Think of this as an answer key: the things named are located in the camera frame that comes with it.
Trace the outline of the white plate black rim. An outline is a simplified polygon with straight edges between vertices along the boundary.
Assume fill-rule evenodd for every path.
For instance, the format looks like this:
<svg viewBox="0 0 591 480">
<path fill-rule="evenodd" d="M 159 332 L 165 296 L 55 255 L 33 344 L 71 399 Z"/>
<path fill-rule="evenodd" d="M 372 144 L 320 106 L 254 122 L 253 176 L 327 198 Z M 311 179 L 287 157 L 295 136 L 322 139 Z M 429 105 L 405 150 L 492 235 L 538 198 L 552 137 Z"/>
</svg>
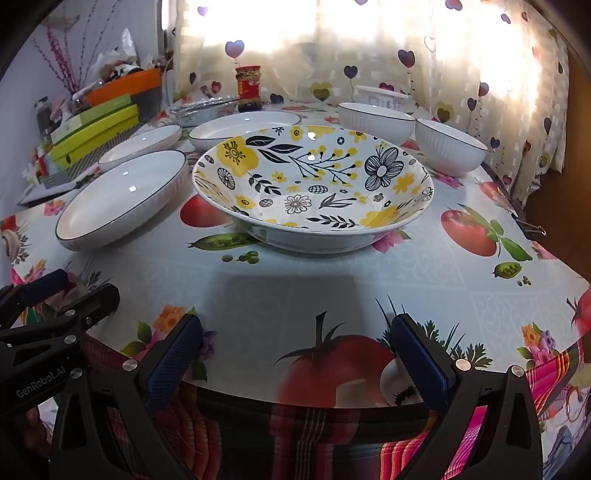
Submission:
<svg viewBox="0 0 591 480">
<path fill-rule="evenodd" d="M 90 251 L 133 232 L 159 213 L 188 176 L 186 155 L 164 150 L 103 173 L 68 204 L 55 227 L 70 251 Z"/>
<path fill-rule="evenodd" d="M 188 138 L 196 150 L 206 151 L 235 136 L 271 127 L 290 127 L 300 122 L 301 116 L 290 112 L 245 112 L 216 118 L 194 127 Z"/>
<path fill-rule="evenodd" d="M 180 139 L 181 133 L 182 128 L 178 125 L 161 126 L 138 133 L 103 154 L 98 161 L 98 168 L 106 172 L 139 156 L 167 150 Z"/>
</svg>

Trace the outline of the floral yellow patterned plate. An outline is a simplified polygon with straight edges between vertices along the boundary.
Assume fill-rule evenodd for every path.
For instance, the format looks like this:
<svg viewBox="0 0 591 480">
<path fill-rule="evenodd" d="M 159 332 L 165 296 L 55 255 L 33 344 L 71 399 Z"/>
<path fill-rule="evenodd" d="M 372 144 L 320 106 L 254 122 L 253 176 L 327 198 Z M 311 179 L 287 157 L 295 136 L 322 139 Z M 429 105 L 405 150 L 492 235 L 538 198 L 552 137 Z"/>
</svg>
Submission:
<svg viewBox="0 0 591 480">
<path fill-rule="evenodd" d="M 342 127 L 270 127 L 224 140 L 195 163 L 204 200 L 270 246 L 332 255 L 418 219 L 434 183 L 400 146 Z"/>
</svg>

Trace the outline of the white ribbed bowl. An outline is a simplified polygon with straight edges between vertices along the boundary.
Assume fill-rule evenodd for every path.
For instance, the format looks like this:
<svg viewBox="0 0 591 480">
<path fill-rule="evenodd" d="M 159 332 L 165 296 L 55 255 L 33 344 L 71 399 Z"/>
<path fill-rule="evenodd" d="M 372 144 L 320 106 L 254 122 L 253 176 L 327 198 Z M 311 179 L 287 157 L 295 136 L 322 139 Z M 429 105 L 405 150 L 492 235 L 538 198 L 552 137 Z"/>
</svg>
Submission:
<svg viewBox="0 0 591 480">
<path fill-rule="evenodd" d="M 488 154 L 481 141 L 434 120 L 417 119 L 415 136 L 428 165 L 448 176 L 463 176 L 476 170 Z"/>
<path fill-rule="evenodd" d="M 402 145 L 415 131 L 415 119 L 404 112 L 363 103 L 342 102 L 338 106 L 342 127 Z"/>
</svg>

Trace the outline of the striped colourful cloth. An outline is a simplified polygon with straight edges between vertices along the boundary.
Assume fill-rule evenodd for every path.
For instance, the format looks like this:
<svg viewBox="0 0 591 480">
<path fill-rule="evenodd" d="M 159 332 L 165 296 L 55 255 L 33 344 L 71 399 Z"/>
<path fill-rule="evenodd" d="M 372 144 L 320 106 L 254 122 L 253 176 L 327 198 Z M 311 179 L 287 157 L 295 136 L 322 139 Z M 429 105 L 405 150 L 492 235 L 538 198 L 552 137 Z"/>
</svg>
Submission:
<svg viewBox="0 0 591 480">
<path fill-rule="evenodd" d="M 590 476 L 590 338 L 527 374 L 545 479 Z M 398 479 L 436 423 L 423 405 L 325 409 L 183 383 L 155 426 L 191 479 Z"/>
</svg>

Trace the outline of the lime green box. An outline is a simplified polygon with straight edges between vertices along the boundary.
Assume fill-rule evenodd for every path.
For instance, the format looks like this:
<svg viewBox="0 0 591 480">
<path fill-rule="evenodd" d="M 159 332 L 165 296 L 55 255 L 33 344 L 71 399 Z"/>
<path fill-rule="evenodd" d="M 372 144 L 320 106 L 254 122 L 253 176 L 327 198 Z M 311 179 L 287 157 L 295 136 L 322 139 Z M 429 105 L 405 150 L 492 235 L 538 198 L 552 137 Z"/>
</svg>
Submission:
<svg viewBox="0 0 591 480">
<path fill-rule="evenodd" d="M 118 134 L 138 124 L 138 107 L 136 104 L 129 105 L 78 129 L 54 145 L 49 158 L 59 170 L 67 170 Z"/>
</svg>

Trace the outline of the vegetable print tablecloth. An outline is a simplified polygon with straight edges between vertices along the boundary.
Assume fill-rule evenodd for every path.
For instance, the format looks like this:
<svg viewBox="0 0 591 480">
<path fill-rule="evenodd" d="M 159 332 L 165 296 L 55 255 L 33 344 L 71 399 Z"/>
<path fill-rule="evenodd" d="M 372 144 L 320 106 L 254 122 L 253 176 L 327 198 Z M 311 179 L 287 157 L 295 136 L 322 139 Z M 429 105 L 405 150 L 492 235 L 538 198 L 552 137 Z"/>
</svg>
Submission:
<svg viewBox="0 0 591 480">
<path fill-rule="evenodd" d="M 426 406 L 394 352 L 392 320 L 409 314 L 453 359 L 526 374 L 590 329 L 590 286 L 527 239 L 487 172 L 432 170 L 435 195 L 416 220 L 365 248 L 318 255 L 270 246 L 209 205 L 188 176 L 172 200 L 123 238 L 70 251 L 55 236 L 82 190 L 1 223 L 2 284 L 62 269 L 69 285 L 7 328 L 52 319 L 106 283 L 117 310 L 84 332 L 81 371 L 53 432 L 48 479 L 151 479 L 132 447 L 112 375 L 134 367 L 186 314 L 204 334 L 187 383 L 249 400 L 325 409 Z"/>
</svg>

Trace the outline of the black binder clip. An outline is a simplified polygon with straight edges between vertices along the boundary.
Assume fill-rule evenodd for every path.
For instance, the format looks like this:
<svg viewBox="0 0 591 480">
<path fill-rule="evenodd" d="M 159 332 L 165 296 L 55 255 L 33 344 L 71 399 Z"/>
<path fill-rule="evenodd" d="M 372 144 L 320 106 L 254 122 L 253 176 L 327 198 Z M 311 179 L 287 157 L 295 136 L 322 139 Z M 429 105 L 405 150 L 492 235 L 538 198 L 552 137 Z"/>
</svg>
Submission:
<svg viewBox="0 0 591 480">
<path fill-rule="evenodd" d="M 530 223 L 522 212 L 512 211 L 511 216 L 527 239 L 538 240 L 547 235 L 546 230 L 541 225 Z"/>
</svg>

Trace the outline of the dark glass jar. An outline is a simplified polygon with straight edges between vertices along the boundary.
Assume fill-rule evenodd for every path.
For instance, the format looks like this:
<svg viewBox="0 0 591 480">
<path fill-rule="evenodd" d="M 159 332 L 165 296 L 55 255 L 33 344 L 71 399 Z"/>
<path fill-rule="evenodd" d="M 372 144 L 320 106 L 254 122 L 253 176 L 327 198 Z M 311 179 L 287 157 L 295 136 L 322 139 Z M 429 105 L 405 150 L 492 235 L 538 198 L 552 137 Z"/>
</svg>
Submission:
<svg viewBox="0 0 591 480">
<path fill-rule="evenodd" d="M 48 97 L 42 97 L 34 103 L 35 118 L 40 136 L 43 137 L 48 128 L 52 125 L 51 120 L 51 103 L 48 101 Z"/>
</svg>

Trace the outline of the stacked foil trays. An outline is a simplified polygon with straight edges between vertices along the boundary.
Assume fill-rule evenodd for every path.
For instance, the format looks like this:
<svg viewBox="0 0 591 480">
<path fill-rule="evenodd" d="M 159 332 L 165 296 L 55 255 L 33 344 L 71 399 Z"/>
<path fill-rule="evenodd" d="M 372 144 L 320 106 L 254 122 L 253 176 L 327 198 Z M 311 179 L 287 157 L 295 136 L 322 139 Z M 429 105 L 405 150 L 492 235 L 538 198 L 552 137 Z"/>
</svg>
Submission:
<svg viewBox="0 0 591 480">
<path fill-rule="evenodd" d="M 235 113 L 238 97 L 204 98 L 171 107 L 169 118 L 182 128 L 197 127 L 211 120 Z"/>
</svg>

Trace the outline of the wooden cabinet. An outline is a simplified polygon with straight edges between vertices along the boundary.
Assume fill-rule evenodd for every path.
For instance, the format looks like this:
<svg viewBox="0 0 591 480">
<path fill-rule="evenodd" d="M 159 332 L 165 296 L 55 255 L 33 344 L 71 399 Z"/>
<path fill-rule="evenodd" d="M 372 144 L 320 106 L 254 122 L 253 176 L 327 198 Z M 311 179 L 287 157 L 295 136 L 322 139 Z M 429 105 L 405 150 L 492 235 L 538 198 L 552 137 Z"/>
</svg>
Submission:
<svg viewBox="0 0 591 480">
<path fill-rule="evenodd" d="M 590 79 L 569 59 L 569 97 L 563 171 L 542 177 L 526 204 L 530 223 L 547 234 L 538 241 L 583 278 L 590 278 Z"/>
</svg>

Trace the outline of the orange box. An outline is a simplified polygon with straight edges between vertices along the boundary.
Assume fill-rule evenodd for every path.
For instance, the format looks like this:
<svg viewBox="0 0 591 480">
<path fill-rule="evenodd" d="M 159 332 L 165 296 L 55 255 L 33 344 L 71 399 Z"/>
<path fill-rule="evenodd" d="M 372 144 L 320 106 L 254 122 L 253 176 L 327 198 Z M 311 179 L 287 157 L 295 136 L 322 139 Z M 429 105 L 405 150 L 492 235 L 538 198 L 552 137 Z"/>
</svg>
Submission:
<svg viewBox="0 0 591 480">
<path fill-rule="evenodd" d="M 110 81 L 85 95 L 91 106 L 97 106 L 123 95 L 137 95 L 161 87 L 161 74 L 157 68 L 142 70 Z"/>
</svg>

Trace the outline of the purple dried flower branches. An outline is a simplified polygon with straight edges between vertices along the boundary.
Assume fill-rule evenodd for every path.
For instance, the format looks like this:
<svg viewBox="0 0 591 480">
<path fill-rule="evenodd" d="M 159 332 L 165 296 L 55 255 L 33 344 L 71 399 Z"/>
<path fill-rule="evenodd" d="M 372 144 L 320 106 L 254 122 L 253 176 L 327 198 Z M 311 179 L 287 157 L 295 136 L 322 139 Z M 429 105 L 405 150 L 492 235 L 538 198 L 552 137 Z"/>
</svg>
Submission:
<svg viewBox="0 0 591 480">
<path fill-rule="evenodd" d="M 93 33 L 92 24 L 98 19 L 99 7 L 106 3 L 109 7 L 100 28 Z M 80 20 L 80 15 L 67 16 L 66 6 L 61 7 L 57 17 L 46 17 L 42 29 L 46 46 L 33 35 L 32 44 L 43 62 L 53 73 L 65 90 L 73 94 L 89 79 L 90 67 L 93 60 L 98 58 L 98 47 L 106 37 L 107 28 L 114 20 L 121 1 L 92 1 L 90 9 L 83 21 L 81 40 L 79 41 L 78 60 L 72 59 L 68 34 Z"/>
</svg>

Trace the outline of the red label sauce jar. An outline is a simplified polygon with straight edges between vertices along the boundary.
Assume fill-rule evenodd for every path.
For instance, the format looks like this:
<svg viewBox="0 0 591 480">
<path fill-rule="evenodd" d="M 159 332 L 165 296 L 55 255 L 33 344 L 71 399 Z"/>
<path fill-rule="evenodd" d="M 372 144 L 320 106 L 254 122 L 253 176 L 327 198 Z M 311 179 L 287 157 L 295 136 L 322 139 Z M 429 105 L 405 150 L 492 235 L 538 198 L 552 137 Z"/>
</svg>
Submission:
<svg viewBox="0 0 591 480">
<path fill-rule="evenodd" d="M 245 113 L 262 110 L 259 65 L 236 67 L 235 79 L 238 85 L 238 111 Z"/>
</svg>

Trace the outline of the white plastic tub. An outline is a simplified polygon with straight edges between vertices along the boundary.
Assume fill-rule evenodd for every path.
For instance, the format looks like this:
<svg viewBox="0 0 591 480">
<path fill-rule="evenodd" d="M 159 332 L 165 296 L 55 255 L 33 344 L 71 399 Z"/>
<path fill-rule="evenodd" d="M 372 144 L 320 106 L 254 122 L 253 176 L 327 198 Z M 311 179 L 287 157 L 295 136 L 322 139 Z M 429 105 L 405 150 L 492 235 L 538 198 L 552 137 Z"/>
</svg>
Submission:
<svg viewBox="0 0 591 480">
<path fill-rule="evenodd" d="M 353 88 L 353 100 L 409 114 L 412 114 L 416 107 L 415 101 L 407 94 L 362 85 Z"/>
</svg>

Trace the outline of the heart pattern curtain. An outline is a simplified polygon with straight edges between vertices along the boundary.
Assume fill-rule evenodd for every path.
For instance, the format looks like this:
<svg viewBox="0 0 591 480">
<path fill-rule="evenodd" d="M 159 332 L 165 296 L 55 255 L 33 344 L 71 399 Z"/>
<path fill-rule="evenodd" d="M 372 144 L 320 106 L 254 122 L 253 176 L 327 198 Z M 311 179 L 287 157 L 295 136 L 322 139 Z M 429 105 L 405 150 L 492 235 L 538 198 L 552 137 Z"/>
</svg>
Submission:
<svg viewBox="0 0 591 480">
<path fill-rule="evenodd" d="M 256 65 L 266 102 L 338 104 L 365 87 L 483 142 L 526 201 L 566 160 L 568 54 L 528 1 L 175 1 L 174 95 L 235 94 Z"/>
</svg>

